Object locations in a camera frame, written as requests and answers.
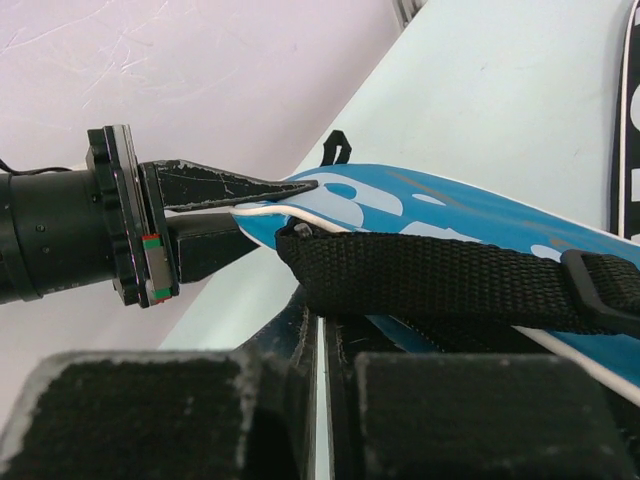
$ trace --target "black plastic buckle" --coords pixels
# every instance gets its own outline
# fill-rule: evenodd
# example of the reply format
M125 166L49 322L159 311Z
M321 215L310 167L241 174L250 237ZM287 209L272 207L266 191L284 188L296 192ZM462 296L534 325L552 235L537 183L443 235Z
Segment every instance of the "black plastic buckle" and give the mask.
M578 313L596 325L640 338L640 316L611 308L600 298L584 263L584 257L587 255L598 254L583 250L566 250L560 256L560 265L567 277Z

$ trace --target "cable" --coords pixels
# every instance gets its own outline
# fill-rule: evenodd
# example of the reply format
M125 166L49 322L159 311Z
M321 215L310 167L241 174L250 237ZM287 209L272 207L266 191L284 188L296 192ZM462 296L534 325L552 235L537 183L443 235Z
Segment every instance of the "cable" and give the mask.
M49 167L49 168L39 168L39 169L35 169L35 170L14 170L13 168L11 168L9 165L7 165L1 158L0 158L0 170L2 170L3 172L7 172L10 173L11 175L38 175L40 173L48 173L48 172L70 172L71 169L70 168L63 168L63 167Z

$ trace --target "metal bracket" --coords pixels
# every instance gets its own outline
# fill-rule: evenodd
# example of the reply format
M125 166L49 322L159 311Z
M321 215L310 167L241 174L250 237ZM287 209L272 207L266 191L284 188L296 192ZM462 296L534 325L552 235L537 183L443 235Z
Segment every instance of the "metal bracket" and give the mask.
M400 26L406 28L427 1L428 0L392 0Z

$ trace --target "white graphic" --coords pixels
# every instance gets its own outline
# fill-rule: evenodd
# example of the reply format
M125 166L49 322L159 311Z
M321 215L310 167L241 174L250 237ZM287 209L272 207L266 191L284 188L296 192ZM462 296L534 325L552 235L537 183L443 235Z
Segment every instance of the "white graphic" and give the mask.
M405 235L420 235L423 237L442 238L443 240L462 240L463 242L479 242L478 238L469 237L453 228L440 228L428 223L413 222L404 227L400 233Z
M631 170L631 201L640 202L640 168Z
M631 117L631 123L636 127L636 130L640 130L640 88L636 88L631 97L631 104L629 105L629 116Z
M533 253L536 257L550 258L551 260L555 260L556 262L560 261L561 253L545 245L531 245L531 253Z
M437 198L433 198L430 197L429 195L423 195L421 193L414 193L413 195L411 195L413 198L415 198L416 200L421 200L423 202L427 202L427 203L434 203L436 205L442 205L443 207L446 207L447 204L444 202L441 202L440 200L438 200Z
M282 203L303 207L355 227L364 225L364 212L360 205L397 216L403 212L402 202L395 195L343 175L317 172L296 180L317 180L319 186L309 192L290 197ZM356 196L349 200L336 195L326 187L331 184L350 186L356 191Z

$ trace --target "white surface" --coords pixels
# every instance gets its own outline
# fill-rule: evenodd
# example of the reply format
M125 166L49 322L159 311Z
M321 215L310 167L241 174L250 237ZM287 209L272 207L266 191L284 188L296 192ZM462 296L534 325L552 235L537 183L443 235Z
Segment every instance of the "white surface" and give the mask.
M87 129L129 123L140 161L278 178L399 33L389 0L2 0L0 158L73 166ZM39 359L155 348L203 286L146 311L108 283L0 307L0 423Z
M630 5L429 0L327 134L346 132L352 162L444 175L602 228ZM298 170L321 157L322 140ZM265 271L268 285L254 281ZM248 337L284 305L291 282L276 254L260 249L205 287L163 347L223 348L222 332ZM238 292L255 288L268 289L271 302L249 309ZM204 328L201 312L215 329Z

